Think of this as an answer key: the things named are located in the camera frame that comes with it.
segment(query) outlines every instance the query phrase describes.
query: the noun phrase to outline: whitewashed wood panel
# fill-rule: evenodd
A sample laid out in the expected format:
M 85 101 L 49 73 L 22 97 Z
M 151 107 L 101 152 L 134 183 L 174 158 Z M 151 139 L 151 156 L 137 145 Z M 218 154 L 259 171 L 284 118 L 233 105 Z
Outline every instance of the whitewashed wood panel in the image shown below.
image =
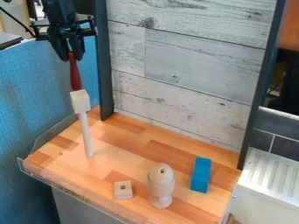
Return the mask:
M 144 76 L 145 28 L 108 23 L 112 68 Z
M 264 50 L 146 31 L 145 76 L 251 105 Z
M 275 0 L 109 0 L 112 21 L 265 48 Z
M 249 106 L 128 73 L 113 78 L 117 108 L 241 147 Z

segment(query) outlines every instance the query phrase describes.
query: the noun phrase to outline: small wooden block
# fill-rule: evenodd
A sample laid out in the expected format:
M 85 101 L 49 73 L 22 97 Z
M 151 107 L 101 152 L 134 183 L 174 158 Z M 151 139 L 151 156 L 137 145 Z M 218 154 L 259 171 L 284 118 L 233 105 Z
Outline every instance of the small wooden block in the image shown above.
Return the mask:
M 128 200 L 133 198 L 132 184 L 130 180 L 115 182 L 115 198 Z

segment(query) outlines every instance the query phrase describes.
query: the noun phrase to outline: black cable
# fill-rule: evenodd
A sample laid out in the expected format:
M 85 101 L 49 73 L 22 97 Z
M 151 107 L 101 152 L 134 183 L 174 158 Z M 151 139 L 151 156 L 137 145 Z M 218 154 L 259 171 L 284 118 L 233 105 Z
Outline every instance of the black cable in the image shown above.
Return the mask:
M 283 76 L 283 78 L 273 87 L 273 88 L 271 88 L 268 92 L 267 92 L 267 95 L 269 95 L 269 94 L 271 94 L 271 92 L 273 91 L 273 90 L 275 90 L 279 85 L 281 85 L 282 84 L 282 82 L 284 81 L 284 78 L 285 78 L 286 76 Z
M 13 20 L 15 20 L 19 25 L 21 25 L 27 32 L 29 32 L 34 38 L 35 38 L 35 35 L 34 33 L 27 27 L 25 26 L 21 21 L 19 21 L 16 17 L 12 16 L 8 11 L 6 11 L 4 8 L 2 8 L 0 6 L 0 10 L 2 12 L 4 12 L 7 16 L 9 16 L 10 18 L 12 18 Z

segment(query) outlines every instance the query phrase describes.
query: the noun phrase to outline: rustic wood backdrop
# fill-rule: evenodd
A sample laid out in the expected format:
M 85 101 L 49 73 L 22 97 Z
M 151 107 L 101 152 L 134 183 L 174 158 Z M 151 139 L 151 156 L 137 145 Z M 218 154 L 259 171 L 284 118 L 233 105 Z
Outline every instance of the rustic wood backdrop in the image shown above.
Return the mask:
M 110 0 L 121 113 L 239 151 L 275 0 Z

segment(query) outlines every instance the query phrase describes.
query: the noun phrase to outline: white wooden peg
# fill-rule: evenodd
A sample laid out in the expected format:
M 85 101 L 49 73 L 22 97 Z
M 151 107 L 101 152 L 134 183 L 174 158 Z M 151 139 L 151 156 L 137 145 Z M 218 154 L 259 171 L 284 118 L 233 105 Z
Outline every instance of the white wooden peg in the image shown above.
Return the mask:
M 85 89 L 73 91 L 70 93 L 73 111 L 80 119 L 80 126 L 83 133 L 84 147 L 88 158 L 94 156 L 94 147 L 92 145 L 87 111 L 91 109 L 89 95 Z

